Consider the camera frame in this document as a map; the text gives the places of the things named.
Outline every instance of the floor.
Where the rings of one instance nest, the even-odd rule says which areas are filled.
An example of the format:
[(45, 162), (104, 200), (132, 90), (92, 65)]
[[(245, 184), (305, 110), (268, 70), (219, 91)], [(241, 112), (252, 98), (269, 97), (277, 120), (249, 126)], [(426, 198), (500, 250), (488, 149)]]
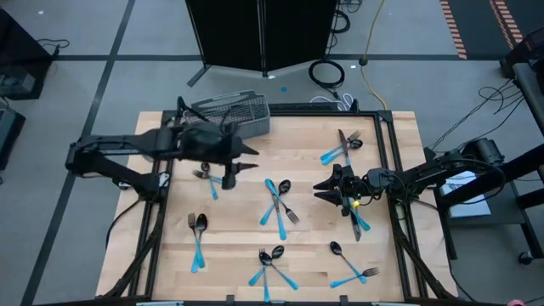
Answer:
[[(0, 186), (0, 245), (4, 246), (0, 249), (1, 305), (21, 303), (65, 185), (68, 144), (84, 128), (92, 133), (132, 133), (140, 111), (172, 109), (179, 95), (186, 101), (197, 101), (254, 89), (266, 94), (270, 103), (304, 102), (326, 95), (309, 80), (309, 64), (274, 71), (275, 78), (271, 79), (213, 67), (189, 88), (186, 83), (201, 69), (198, 61), (155, 58), (114, 62), (107, 56), (197, 55), (184, 1), (2, 0), (0, 4), (36, 39), (69, 39), (71, 45), (61, 50), (63, 55), (103, 55), (74, 56), (55, 62), (40, 99), (13, 103), (27, 121)], [(350, 15), (352, 30), (338, 35), (333, 54), (363, 51), (378, 4), (378, 0), (365, 0), (363, 8)], [(120, 28), (123, 19), (128, 20), (126, 29)], [(416, 112), (425, 145), (431, 145), (480, 103), (479, 88), (498, 88), (505, 82), (495, 61), (435, 56), (456, 55), (439, 0), (388, 0), (377, 22), (370, 52), (392, 55), (371, 61), (365, 72), (391, 110)], [(407, 55), (432, 56), (408, 60)], [(356, 61), (338, 63), (346, 71), (340, 93), (352, 94), (366, 110), (379, 109), (359, 70), (352, 68)], [(326, 67), (317, 74), (324, 79), (336, 76)], [(497, 107), (496, 102), (486, 104), (438, 149), (453, 148), (496, 126), (507, 115), (506, 111), (493, 115)], [(542, 135), (523, 103), (489, 137), (507, 159), (542, 143)], [(536, 175), (527, 179), (536, 179)], [(522, 193), (541, 187), (540, 182), (516, 185)], [(33, 303), (94, 296), (105, 254), (105, 232), (117, 197), (118, 190), (106, 179), (76, 180)], [(544, 208), (532, 208), (528, 214), (544, 241)], [(453, 273), (474, 298), (505, 303), (542, 294), (544, 261), (530, 266), (517, 264), (517, 255), (527, 250), (519, 227), (453, 229), (452, 234), (459, 257), (451, 263)]]

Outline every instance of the wooden table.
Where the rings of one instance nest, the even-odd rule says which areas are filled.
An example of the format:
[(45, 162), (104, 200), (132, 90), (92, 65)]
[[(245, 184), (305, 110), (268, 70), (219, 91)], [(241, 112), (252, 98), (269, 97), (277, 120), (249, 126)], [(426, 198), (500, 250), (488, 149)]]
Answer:
[[(160, 112), (140, 113), (136, 133), (159, 127), (160, 119)], [(395, 112), (394, 125), (403, 167), (408, 169), (425, 162), (414, 113)], [(260, 155), (241, 158), (244, 162), (255, 162), (259, 167), (240, 173), (233, 190), (218, 189), (218, 201), (212, 199), (208, 181), (191, 175), (191, 170), (200, 169), (199, 163), (175, 163), (153, 299), (224, 301), (226, 295), (234, 294), (236, 301), (262, 301), (262, 279), (256, 286), (247, 284), (260, 269), (258, 249), (265, 247), (270, 253), (273, 247), (281, 244), (286, 250), (282, 258), (275, 260), (275, 265), (291, 276), (300, 288), (293, 291), (269, 269), (267, 276), (273, 300), (335, 302), (340, 295), (348, 295), (350, 302), (403, 301), (385, 196), (360, 208), (360, 214), (371, 230), (363, 232), (359, 242), (354, 239), (350, 219), (342, 217), (340, 208), (313, 196), (312, 186), (331, 175), (332, 165), (322, 166), (319, 157), (338, 145), (339, 128), (347, 135), (355, 129), (362, 132), (363, 147), (350, 151), (356, 174), (362, 176), (369, 169), (380, 167), (373, 120), (362, 117), (272, 117), (270, 134), (246, 141)], [(389, 164), (393, 164), (385, 124), (382, 128)], [(344, 164), (345, 160), (342, 157), (337, 162)], [(141, 173), (151, 170), (151, 163), (141, 156), (131, 156), (128, 166)], [(212, 174), (222, 176), (223, 168), (212, 165)], [(283, 199), (301, 222), (291, 224), (282, 213), (287, 229), (286, 241), (280, 240), (275, 213), (265, 226), (259, 224), (270, 205), (269, 191), (264, 185), (266, 178), (276, 184), (283, 179), (292, 181), (292, 188)], [(133, 191), (123, 191), (116, 213), (135, 199)], [(426, 191), (422, 200), (434, 203), (432, 192)], [(143, 204), (134, 208), (113, 229), (97, 294), (111, 289), (133, 260), (143, 208)], [(206, 268), (196, 274), (190, 272), (195, 248), (193, 233), (187, 225), (188, 213), (205, 213), (209, 221), (201, 242)], [(413, 204), (412, 215), (422, 259), (445, 288), (456, 294), (438, 213)], [(359, 270), (379, 267), (382, 272), (371, 277), (366, 285), (351, 281), (331, 289), (331, 281), (353, 275), (348, 265), (330, 251), (331, 241), (342, 246), (346, 258)], [(412, 295), (416, 296), (414, 269), (407, 255), (406, 262)], [(143, 266), (140, 293), (144, 290), (146, 269), (147, 263)]]

